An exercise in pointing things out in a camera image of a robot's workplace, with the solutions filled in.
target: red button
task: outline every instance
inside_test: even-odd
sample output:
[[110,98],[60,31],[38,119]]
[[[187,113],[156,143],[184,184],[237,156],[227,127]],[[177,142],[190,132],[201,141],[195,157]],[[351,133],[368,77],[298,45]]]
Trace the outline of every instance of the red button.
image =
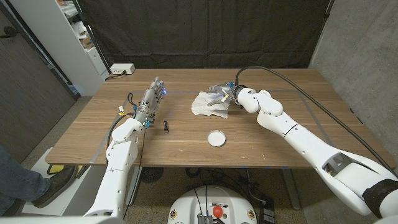
[[223,216],[223,209],[220,206],[215,206],[213,208],[213,215],[216,218],[221,218]]

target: wooden table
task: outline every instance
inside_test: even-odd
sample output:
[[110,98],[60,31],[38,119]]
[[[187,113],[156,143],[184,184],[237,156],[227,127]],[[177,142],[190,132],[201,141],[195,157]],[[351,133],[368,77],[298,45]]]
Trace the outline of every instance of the wooden table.
[[[49,164],[104,165],[106,135],[118,116],[118,106],[127,103],[127,94],[134,94],[138,103],[144,91],[159,76],[167,95],[156,113],[155,124],[139,136],[141,166],[167,167],[265,167],[309,168],[310,164],[295,152],[280,136],[261,127],[257,113],[249,114],[233,102],[228,119],[218,116],[195,116],[191,105],[199,91],[209,86],[234,81],[238,69],[158,69],[136,70],[124,78],[108,80],[86,105],[59,142],[46,157]],[[391,155],[371,132],[358,120],[344,101],[316,70],[277,69],[312,95],[340,120],[356,131],[390,165]],[[239,83],[256,90],[265,89],[280,101],[284,111],[294,120],[329,144],[349,152],[376,160],[354,137],[336,124],[312,102],[304,98],[288,83],[263,70],[246,70]],[[169,133],[163,131],[163,120],[169,122]],[[225,133],[222,147],[207,143],[210,131]]]

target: power strip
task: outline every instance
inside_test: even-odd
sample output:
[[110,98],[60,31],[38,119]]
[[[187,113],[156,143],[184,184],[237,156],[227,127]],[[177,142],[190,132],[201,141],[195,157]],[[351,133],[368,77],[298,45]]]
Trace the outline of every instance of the power strip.
[[132,74],[135,69],[136,68],[133,63],[114,63],[111,66],[113,75],[120,75],[123,71],[126,71],[126,74]]
[[260,206],[261,212],[260,212],[260,224],[274,224],[275,223],[275,205],[274,205],[274,199],[267,197],[266,198],[266,204]]

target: wall outlet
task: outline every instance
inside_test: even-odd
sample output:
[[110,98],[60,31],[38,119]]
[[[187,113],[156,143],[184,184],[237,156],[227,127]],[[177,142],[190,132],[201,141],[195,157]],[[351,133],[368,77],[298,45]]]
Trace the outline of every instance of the wall outlet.
[[135,69],[136,68],[133,63],[114,63],[111,66],[113,75],[122,74],[123,71],[126,71],[126,74],[132,74]]

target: black backdrop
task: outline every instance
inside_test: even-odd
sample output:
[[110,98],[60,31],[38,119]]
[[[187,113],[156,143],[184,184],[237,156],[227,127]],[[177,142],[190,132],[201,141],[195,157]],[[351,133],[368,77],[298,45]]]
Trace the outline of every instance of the black backdrop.
[[329,0],[79,0],[106,61],[307,68]]

